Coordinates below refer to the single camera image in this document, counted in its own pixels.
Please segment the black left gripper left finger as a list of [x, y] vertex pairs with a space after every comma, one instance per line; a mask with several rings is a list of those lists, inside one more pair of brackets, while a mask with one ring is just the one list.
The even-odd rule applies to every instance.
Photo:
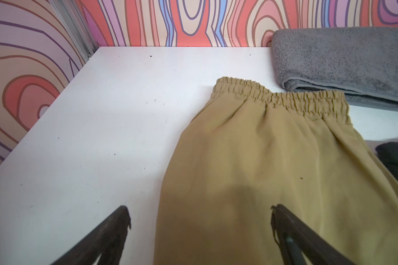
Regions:
[[121, 205], [54, 264], [118, 265], [130, 229], [129, 210]]

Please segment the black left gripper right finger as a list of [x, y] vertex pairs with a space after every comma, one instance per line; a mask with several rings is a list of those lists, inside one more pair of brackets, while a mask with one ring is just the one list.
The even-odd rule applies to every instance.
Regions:
[[285, 265], [352, 265], [282, 204], [272, 206], [271, 226]]

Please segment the khaki shorts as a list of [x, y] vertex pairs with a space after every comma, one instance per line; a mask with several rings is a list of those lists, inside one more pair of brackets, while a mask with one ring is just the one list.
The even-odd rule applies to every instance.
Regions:
[[398, 265], [398, 181], [340, 91], [273, 93], [217, 80], [163, 178], [156, 265], [280, 265], [284, 205], [357, 265]]

